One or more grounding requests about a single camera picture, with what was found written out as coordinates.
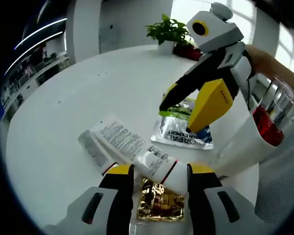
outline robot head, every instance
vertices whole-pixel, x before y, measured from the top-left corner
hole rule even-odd
[[[238,42],[244,38],[234,23],[226,21],[233,16],[225,5],[215,2],[210,11],[199,11],[188,23],[187,28],[203,53]]]

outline green plant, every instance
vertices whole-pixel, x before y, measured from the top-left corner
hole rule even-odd
[[[147,37],[158,40],[159,45],[164,41],[173,41],[179,45],[188,45],[185,36],[190,35],[184,23],[170,19],[162,14],[162,22],[147,25]]]

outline potted plant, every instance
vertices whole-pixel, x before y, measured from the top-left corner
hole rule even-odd
[[[170,19],[162,14],[162,22],[147,25],[147,37],[158,40],[158,50],[162,54],[171,54],[198,61],[201,53],[185,37],[190,36],[186,25],[177,20]]]
[[[165,14],[162,14],[162,22],[153,25],[147,25],[147,37],[158,40],[158,49],[162,53],[172,53],[174,45],[185,45],[188,42],[185,40],[186,35],[190,35],[184,23],[170,19]]]

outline white tube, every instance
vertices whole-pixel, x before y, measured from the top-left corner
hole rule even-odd
[[[100,145],[93,134],[87,130],[78,137],[78,142],[84,147],[95,161],[98,171],[104,176],[108,170],[119,164],[113,160],[108,152]]]
[[[91,131],[105,149],[135,165],[145,177],[175,193],[187,193],[187,165],[132,133],[116,117],[103,119]]]

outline barcode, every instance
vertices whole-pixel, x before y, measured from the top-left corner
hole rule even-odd
[[[164,159],[168,158],[168,154],[161,152],[161,150],[156,148],[155,146],[149,146],[147,150],[150,153],[153,153],[155,156],[157,156],[161,160],[164,160]]]

